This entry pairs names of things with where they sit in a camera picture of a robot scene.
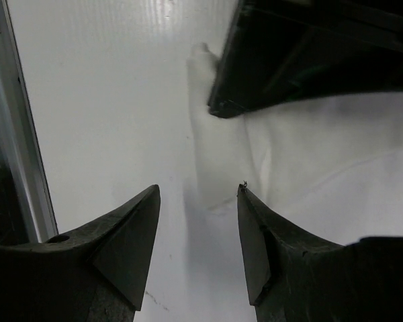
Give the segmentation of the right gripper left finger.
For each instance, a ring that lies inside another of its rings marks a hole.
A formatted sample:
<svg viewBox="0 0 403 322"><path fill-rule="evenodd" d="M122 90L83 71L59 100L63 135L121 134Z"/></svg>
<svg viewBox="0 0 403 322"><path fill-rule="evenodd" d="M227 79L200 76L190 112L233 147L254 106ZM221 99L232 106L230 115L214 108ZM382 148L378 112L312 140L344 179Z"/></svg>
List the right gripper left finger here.
<svg viewBox="0 0 403 322"><path fill-rule="evenodd" d="M0 245L0 321L132 321L159 222L154 184L44 243Z"/></svg>

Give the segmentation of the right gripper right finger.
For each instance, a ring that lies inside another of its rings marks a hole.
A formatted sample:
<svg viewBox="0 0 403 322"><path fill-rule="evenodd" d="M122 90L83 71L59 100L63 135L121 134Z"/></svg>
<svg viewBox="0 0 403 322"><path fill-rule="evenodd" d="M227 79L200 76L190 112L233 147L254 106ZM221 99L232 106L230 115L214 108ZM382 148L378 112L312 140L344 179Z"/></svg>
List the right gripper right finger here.
<svg viewBox="0 0 403 322"><path fill-rule="evenodd" d="M258 321L403 321L403 237L335 244L277 214L245 184L237 208Z"/></svg>

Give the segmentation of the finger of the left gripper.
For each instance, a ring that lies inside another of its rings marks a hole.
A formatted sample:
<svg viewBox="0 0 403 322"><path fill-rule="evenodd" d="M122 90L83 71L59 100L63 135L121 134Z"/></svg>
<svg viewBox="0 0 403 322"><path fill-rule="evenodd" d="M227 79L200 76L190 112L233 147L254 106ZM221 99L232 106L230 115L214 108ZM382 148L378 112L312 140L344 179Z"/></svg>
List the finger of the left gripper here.
<svg viewBox="0 0 403 322"><path fill-rule="evenodd" d="M208 107L403 92L403 1L239 1Z"/></svg>

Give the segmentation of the white sock pair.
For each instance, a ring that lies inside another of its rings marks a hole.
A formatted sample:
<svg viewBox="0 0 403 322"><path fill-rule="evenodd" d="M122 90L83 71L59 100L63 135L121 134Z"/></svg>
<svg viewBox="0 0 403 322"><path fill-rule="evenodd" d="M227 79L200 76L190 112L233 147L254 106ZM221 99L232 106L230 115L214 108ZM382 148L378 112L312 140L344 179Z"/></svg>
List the white sock pair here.
<svg viewBox="0 0 403 322"><path fill-rule="evenodd" d="M268 207L338 244L403 236L403 93L327 97L220 119L208 94L217 58L187 61L197 190L223 208L245 183Z"/></svg>

